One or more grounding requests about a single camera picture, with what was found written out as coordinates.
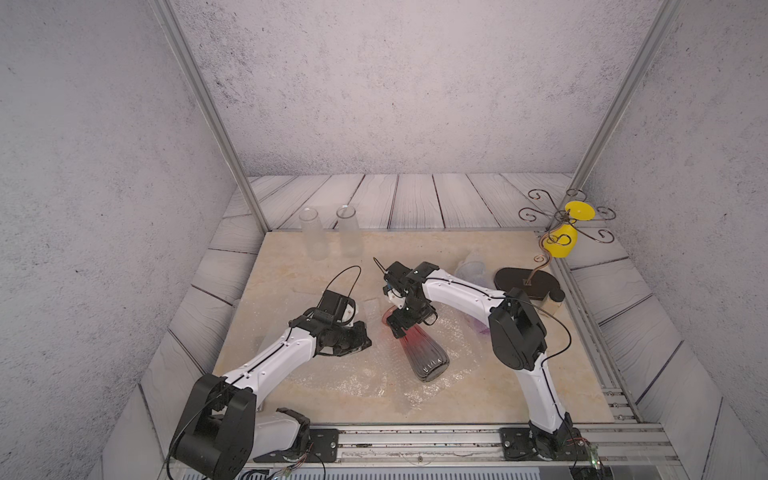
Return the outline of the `clear glass vase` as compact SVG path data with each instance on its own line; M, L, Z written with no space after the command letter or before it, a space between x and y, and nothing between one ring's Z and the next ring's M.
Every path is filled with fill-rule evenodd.
M313 260L323 260L329 255L329 244L319 212L313 207L300 211L299 220L307 254Z

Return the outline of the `right aluminium corner post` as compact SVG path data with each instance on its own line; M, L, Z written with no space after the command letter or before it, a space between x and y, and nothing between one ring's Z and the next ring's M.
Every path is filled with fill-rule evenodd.
M619 125L632 96L651 67L654 57L671 30L683 4L684 2L681 0L665 0L661 3L616 95L572 176L571 183L566 190L565 198L567 200L573 198L577 191L583 188L597 165L602 152Z

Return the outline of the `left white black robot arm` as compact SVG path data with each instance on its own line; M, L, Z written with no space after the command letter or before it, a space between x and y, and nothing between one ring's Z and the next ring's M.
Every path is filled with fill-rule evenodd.
M192 387L168 457L209 479L233 479L262 456L303 461L310 451L311 421L281 407L257 412L294 370L316 356L342 357L369 348L366 324L297 318L265 351L223 376L205 374Z

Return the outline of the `yellow plastic wine glass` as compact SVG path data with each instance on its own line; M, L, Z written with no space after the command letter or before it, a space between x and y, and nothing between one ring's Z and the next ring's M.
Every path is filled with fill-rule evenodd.
M566 258L578 242L578 221L589 221L596 217L596 210L583 201L570 201L565 209L556 215L557 227L541 238L541 246L552 258Z

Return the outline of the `aluminium rail frame front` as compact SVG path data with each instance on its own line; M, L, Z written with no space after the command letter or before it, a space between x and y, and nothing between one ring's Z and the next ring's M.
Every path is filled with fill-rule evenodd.
M576 426L586 461L506 461L502 424L322 425L340 432L334 463L289 462L275 454L248 461L238 479L685 479L687 473L663 427L642 421L619 388L603 391L613 420Z

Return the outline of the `clear bubble vase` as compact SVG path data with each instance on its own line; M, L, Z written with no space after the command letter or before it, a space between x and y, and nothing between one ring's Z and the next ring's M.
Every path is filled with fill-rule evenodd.
M336 217L342 253L348 257L360 256L363 253L363 242L357 219L357 210L354 206L345 204L337 209Z

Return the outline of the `aluminium corner post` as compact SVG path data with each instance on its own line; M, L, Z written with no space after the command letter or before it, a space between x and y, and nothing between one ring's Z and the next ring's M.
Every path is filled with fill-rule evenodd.
M684 2L681 0L665 0L661 3L616 95L572 176L571 183L566 190L565 198L567 200L573 198L577 191L583 188L597 165L602 152L619 125L632 96L651 67L654 57L671 30L683 4Z
M168 0L152 0L150 5L156 14L164 35L173 51L183 75L190 86L201 113L211 130L223 159L243 195L245 204L264 234L271 231L244 167L226 130L224 122L205 83L190 45L183 33L173 4Z

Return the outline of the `small bottle black cap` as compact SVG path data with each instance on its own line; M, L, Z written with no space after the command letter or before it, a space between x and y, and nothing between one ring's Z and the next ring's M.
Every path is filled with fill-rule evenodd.
M565 292L560 288L550 290L541 301L541 309L550 316L555 316L565 300Z

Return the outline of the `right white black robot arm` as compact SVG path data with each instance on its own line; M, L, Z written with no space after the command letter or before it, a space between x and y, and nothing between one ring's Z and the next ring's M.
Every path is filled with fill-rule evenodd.
M580 434L550 380L547 330L524 291L488 289L429 262L414 269L395 262L382 272L383 292L393 304L385 323L396 338L408 338L417 326L436 319L436 303L480 321L489 328L494 355L515 372L522 388L535 454L555 460L566 448L575 447Z

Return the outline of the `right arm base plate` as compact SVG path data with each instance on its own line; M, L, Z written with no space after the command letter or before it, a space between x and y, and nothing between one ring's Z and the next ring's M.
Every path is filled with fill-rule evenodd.
M547 433L537 427L499 429L506 461L586 461L589 450L583 440L572 437L567 429Z

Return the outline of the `pink bubble vase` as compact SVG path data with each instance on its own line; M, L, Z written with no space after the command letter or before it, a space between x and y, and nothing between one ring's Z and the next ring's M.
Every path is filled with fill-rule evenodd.
M386 318L391 313L395 313L396 310L395 307L391 307L385 311L382 316L382 322L385 325L387 325ZM411 327L404 338L395 339L402 347L406 359L419 381L432 382L448 369L450 365L448 353L419 325Z

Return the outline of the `left aluminium corner post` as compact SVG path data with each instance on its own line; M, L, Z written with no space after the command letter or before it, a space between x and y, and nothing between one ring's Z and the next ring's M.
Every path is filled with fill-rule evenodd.
M168 0L152 0L150 5L156 14L164 35L173 51L183 75L190 86L201 113L211 130L223 159L243 195L245 204L264 234L271 231L244 167L226 130L224 122L205 83L190 45L183 33L173 4Z

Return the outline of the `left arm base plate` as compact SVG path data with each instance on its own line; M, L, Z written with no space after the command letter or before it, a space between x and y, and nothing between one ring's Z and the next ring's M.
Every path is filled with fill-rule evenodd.
M340 432L335 428L314 428L300 432L293 445L281 456L289 462L334 463L337 460Z

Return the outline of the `purple bubble wrapped vase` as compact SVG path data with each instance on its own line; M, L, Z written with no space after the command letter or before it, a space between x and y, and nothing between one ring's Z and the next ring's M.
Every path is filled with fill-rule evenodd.
M492 276L487 270L483 256L478 251L470 252L468 256L458 264L454 275L462 281L491 290L495 289ZM480 320L477 320L468 314L464 314L463 317L470 327L479 335L488 336L490 334L489 327L483 324Z

